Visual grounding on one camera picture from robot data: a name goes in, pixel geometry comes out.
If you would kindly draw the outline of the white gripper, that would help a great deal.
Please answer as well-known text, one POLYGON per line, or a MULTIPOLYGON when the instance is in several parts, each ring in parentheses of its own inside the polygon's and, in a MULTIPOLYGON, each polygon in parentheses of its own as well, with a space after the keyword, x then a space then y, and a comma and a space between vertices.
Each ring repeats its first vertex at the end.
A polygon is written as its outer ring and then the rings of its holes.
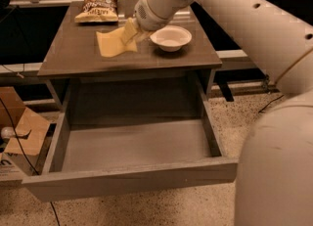
POLYGON ((135 19, 129 18, 124 26, 121 40, 127 44, 136 35, 136 42, 140 43, 149 38, 153 31, 165 27, 170 16, 159 0, 139 0, 134 9, 135 19), (144 29, 138 32, 138 25, 144 29))

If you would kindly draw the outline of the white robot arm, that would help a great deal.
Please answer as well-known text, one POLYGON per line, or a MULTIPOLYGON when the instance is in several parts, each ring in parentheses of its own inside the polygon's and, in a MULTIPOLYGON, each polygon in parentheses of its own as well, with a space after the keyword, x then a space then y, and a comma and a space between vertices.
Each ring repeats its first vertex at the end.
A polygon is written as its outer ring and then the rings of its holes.
POLYGON ((312 27, 266 0, 139 0, 125 43, 196 2, 285 96, 250 128, 238 162, 235 226, 313 226, 312 27))

